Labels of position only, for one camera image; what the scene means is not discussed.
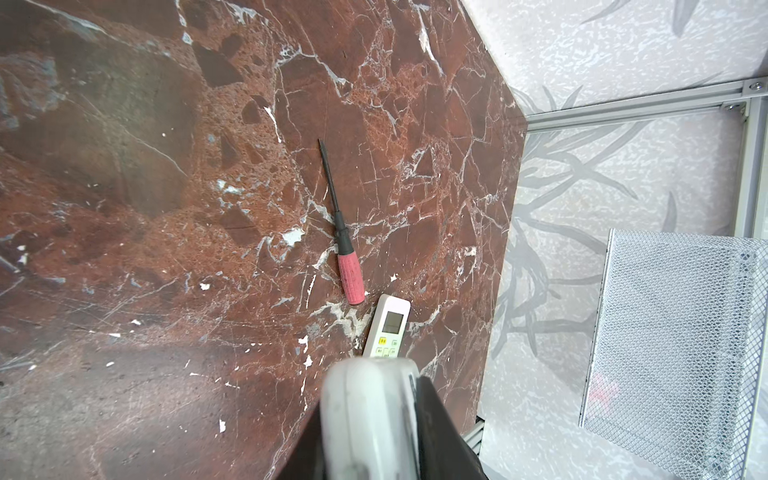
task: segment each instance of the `red and black screwdriver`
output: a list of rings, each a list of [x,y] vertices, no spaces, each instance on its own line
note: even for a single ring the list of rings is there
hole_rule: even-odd
[[[349,305],[357,305],[366,299],[366,288],[362,284],[362,271],[360,270],[360,260],[357,259],[357,253],[352,247],[352,241],[349,239],[349,231],[344,224],[344,217],[339,210],[339,202],[336,200],[336,189],[333,188],[333,179],[331,170],[328,166],[328,153],[326,145],[319,138],[320,155],[323,157],[323,169],[326,171],[328,179],[328,190],[331,193],[333,202],[333,222],[336,225],[336,243],[339,245],[339,272],[341,273],[341,284],[344,287],[344,294]]]

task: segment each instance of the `metal mesh basket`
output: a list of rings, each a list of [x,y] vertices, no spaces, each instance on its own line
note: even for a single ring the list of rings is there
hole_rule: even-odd
[[[579,424],[685,480],[742,478],[768,242],[612,230]]]

